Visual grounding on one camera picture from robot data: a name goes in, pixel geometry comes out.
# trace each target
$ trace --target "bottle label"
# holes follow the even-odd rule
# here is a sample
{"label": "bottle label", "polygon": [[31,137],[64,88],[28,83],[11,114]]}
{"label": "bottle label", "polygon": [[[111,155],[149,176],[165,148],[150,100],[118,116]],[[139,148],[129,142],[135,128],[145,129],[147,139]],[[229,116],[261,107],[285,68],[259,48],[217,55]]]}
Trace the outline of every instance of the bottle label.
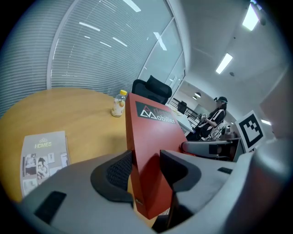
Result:
{"label": "bottle label", "polygon": [[115,98],[114,106],[112,108],[112,113],[117,116],[122,115],[124,108],[125,108],[125,101]]}

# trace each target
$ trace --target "red box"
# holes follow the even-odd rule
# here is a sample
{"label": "red box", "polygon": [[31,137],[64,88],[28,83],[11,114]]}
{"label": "red box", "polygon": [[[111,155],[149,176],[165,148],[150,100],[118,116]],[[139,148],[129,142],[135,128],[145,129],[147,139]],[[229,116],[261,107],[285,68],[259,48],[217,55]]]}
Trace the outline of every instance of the red box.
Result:
{"label": "red box", "polygon": [[133,153],[131,182],[136,207],[151,219],[170,207],[172,197],[160,170],[160,150],[181,152],[186,137],[175,114],[155,101],[129,93],[125,113],[127,149]]}

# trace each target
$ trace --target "round table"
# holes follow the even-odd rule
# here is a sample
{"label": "round table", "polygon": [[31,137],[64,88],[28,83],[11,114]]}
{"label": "round table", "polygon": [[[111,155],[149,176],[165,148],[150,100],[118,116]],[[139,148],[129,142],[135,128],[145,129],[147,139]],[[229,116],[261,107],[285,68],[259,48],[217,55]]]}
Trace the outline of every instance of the round table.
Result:
{"label": "round table", "polygon": [[[32,94],[0,119],[0,179],[8,197],[21,201],[20,160],[27,135],[65,131],[71,163],[127,150],[125,113],[111,115],[113,97],[92,90],[56,88]],[[133,194],[131,180],[128,192]],[[146,219],[152,226],[156,218]]]}

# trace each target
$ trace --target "beverage bottle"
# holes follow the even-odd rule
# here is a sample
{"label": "beverage bottle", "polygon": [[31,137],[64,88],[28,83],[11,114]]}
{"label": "beverage bottle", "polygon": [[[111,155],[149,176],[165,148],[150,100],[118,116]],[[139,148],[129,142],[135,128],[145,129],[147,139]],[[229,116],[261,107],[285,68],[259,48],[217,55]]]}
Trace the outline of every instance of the beverage bottle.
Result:
{"label": "beverage bottle", "polygon": [[114,106],[112,108],[112,115],[115,117],[120,117],[125,108],[127,92],[125,90],[120,90],[120,93],[115,97]]}

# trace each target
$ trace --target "chair backrest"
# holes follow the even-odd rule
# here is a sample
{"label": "chair backrest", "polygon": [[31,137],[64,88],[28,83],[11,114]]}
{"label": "chair backrest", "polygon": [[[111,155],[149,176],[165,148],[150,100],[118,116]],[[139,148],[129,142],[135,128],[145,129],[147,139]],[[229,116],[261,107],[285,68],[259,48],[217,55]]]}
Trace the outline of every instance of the chair backrest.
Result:
{"label": "chair backrest", "polygon": [[150,76],[147,82],[135,80],[132,85],[132,93],[165,105],[172,96],[172,89]]}
{"label": "chair backrest", "polygon": [[181,101],[181,102],[178,103],[178,108],[177,108],[177,110],[178,110],[180,113],[184,114],[185,111],[186,111],[186,108],[187,108],[187,104],[186,104],[184,101]]}

